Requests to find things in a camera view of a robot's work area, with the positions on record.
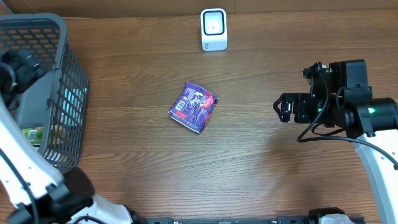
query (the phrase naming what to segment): basket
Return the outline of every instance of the basket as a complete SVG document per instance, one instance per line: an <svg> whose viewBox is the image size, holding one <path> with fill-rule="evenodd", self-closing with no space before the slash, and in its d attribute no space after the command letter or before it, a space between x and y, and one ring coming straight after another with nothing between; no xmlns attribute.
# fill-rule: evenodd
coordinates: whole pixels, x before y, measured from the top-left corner
<svg viewBox="0 0 398 224"><path fill-rule="evenodd" d="M21 128L42 127L37 148L67 172L78 165L88 100L88 79L67 42L67 27L55 14L0 17L0 52L30 50L49 72L18 97L14 119Z"/></svg>

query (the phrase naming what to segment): purple package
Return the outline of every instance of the purple package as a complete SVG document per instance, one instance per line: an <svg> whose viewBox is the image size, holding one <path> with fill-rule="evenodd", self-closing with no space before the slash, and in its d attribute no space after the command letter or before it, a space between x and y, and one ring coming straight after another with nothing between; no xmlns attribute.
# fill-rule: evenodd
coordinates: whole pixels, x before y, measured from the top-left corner
<svg viewBox="0 0 398 224"><path fill-rule="evenodd" d="M207 125L218 98L204 88L186 82L180 98L169 110L176 122L200 134Z"/></svg>

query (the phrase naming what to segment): wooden tabletop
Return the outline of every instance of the wooden tabletop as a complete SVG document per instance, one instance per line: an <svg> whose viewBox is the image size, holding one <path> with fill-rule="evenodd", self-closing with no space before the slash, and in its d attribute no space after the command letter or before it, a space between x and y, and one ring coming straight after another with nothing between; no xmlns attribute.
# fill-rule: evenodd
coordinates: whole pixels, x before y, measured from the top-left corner
<svg viewBox="0 0 398 224"><path fill-rule="evenodd" d="M228 16L228 49L204 53L199 16L67 20L90 79L80 167L102 196L145 217L272 218L340 207L378 223L347 142L297 143L281 123L301 69L363 58L374 97L398 100L398 9ZM184 83L220 98L197 135L169 118ZM0 218L13 211L0 189Z"/></svg>

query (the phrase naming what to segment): barcode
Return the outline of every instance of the barcode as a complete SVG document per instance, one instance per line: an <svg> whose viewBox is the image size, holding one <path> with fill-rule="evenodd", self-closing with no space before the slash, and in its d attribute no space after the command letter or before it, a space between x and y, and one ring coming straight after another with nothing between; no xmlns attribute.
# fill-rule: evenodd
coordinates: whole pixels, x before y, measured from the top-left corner
<svg viewBox="0 0 398 224"><path fill-rule="evenodd" d="M181 109L184 107L185 102L180 100L179 103L176 105L175 109L177 109L178 111L181 111Z"/></svg>
<svg viewBox="0 0 398 224"><path fill-rule="evenodd" d="M28 140L35 141L37 130L29 130Z"/></svg>

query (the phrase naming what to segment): wood grain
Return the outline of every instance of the wood grain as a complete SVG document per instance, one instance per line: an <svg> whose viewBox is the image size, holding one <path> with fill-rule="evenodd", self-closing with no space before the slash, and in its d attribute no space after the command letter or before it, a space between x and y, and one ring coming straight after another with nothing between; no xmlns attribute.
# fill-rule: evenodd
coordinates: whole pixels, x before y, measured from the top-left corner
<svg viewBox="0 0 398 224"><path fill-rule="evenodd" d="M145 217L270 218L340 207L379 223L350 143L295 142L272 109L309 92L301 69L363 58L374 97L398 100L398 10L228 16L229 45L204 53L197 16L67 20L90 78L80 167ZM220 98L200 135L168 116L186 81ZM0 219L12 211L0 190Z"/></svg>
<svg viewBox="0 0 398 224"><path fill-rule="evenodd" d="M229 14L397 8L398 0L5 0L17 13L52 12L63 17L137 17L199 15L222 7Z"/></svg>

